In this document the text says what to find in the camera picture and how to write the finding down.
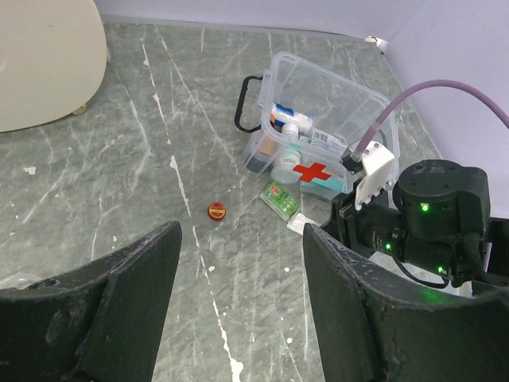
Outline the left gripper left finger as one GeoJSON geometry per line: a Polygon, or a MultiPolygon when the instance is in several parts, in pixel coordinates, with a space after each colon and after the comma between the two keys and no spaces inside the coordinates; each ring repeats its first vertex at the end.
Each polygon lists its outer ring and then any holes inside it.
{"type": "Polygon", "coordinates": [[[181,241],[170,221],[81,267],[2,290],[2,380],[151,380],[181,241]]]}

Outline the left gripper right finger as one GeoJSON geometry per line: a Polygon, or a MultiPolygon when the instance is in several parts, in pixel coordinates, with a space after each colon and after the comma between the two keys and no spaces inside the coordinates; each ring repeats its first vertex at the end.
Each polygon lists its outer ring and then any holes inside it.
{"type": "Polygon", "coordinates": [[[303,248],[327,381],[505,381],[508,291],[412,283],[307,224],[303,248]]]}

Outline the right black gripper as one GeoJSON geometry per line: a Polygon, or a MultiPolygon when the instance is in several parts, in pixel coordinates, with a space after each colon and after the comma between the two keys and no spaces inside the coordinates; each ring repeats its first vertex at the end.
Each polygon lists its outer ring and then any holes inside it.
{"type": "Polygon", "coordinates": [[[346,248],[360,255],[376,251],[390,254],[388,192],[382,191],[369,205],[355,208],[356,192],[341,193],[331,202],[331,214],[321,228],[346,248]]]}

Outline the teal-edged clear bag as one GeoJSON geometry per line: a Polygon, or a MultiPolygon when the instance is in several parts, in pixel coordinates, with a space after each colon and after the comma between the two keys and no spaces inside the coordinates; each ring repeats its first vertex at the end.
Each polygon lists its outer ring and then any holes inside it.
{"type": "Polygon", "coordinates": [[[347,148],[344,140],[316,128],[312,130],[310,144],[339,157],[343,155],[347,148]]]}
{"type": "Polygon", "coordinates": [[[299,181],[302,186],[313,189],[323,189],[341,193],[346,189],[346,182],[342,173],[329,171],[322,165],[302,167],[299,181]]]}

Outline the teal white sachet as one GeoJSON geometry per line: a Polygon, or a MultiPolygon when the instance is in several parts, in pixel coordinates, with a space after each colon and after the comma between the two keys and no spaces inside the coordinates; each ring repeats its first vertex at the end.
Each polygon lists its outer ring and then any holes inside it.
{"type": "Polygon", "coordinates": [[[286,227],[299,234],[299,235],[303,235],[303,231],[304,231],[304,227],[306,224],[315,224],[315,225],[320,225],[319,223],[317,223],[316,221],[312,220],[312,219],[309,219],[307,216],[305,216],[304,214],[298,212],[296,213],[294,216],[292,216],[290,218],[290,220],[288,221],[286,227]]]}

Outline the small green box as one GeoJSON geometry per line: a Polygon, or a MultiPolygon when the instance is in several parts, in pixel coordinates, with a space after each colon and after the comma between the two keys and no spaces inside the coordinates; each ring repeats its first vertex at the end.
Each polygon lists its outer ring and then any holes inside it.
{"type": "Polygon", "coordinates": [[[270,183],[259,198],[284,221],[290,220],[300,209],[298,200],[276,181],[270,183]]]}

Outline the white green-label bottle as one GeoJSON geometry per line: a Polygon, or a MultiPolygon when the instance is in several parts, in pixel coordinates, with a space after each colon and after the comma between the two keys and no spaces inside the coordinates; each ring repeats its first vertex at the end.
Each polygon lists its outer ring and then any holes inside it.
{"type": "Polygon", "coordinates": [[[286,123],[282,126],[282,135],[288,142],[275,159],[270,175],[275,181],[283,185],[291,185],[296,183],[300,178],[300,174],[293,170],[295,166],[301,164],[301,152],[298,145],[299,130],[297,125],[286,123]]]}

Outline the clear plastic medicine box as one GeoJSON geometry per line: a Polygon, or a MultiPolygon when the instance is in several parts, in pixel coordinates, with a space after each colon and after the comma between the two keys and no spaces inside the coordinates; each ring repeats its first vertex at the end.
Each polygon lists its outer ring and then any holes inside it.
{"type": "MultiPolygon", "coordinates": [[[[292,53],[277,53],[269,70],[262,76],[244,79],[234,116],[235,126],[248,133],[250,138],[255,132],[261,131],[278,143],[275,161],[288,140],[282,135],[282,127],[270,121],[274,103],[312,117],[313,128],[344,140],[348,149],[356,146],[389,101],[369,88],[292,53]]],[[[346,189],[342,193],[350,193],[356,179],[341,165],[342,156],[312,146],[311,133],[309,136],[299,133],[301,164],[293,170],[301,176],[302,167],[317,164],[331,172],[342,173],[346,182],[346,189]]],[[[246,168],[248,142],[239,157],[242,171],[249,171],[246,168]]],[[[270,173],[253,174],[271,177],[270,173]]],[[[291,185],[299,185],[302,193],[324,199],[332,199],[338,194],[302,186],[299,180],[291,185]]]]}

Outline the white blue bandage roll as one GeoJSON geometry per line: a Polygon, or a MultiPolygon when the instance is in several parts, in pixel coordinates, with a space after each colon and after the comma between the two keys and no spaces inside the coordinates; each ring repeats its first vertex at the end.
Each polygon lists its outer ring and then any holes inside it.
{"type": "Polygon", "coordinates": [[[270,121],[275,125],[282,127],[287,123],[297,126],[299,133],[309,136],[313,128],[313,118],[295,111],[292,108],[284,107],[280,103],[274,103],[270,115],[270,121]]]}

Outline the small red round tin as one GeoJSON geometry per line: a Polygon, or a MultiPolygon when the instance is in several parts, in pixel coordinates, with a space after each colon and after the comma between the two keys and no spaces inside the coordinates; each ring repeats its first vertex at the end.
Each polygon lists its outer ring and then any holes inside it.
{"type": "Polygon", "coordinates": [[[220,221],[227,215],[226,207],[219,202],[213,202],[208,206],[208,216],[214,221],[220,221]]]}

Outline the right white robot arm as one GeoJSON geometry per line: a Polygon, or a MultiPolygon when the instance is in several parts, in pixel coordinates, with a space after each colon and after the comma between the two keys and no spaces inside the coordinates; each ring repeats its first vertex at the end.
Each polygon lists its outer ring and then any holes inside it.
{"type": "Polygon", "coordinates": [[[407,167],[390,192],[355,205],[356,194],[331,202],[323,225],[346,248],[369,258],[390,256],[441,277],[425,286],[472,283],[480,294],[508,285],[508,221],[491,216],[487,173],[443,159],[407,167]]]}

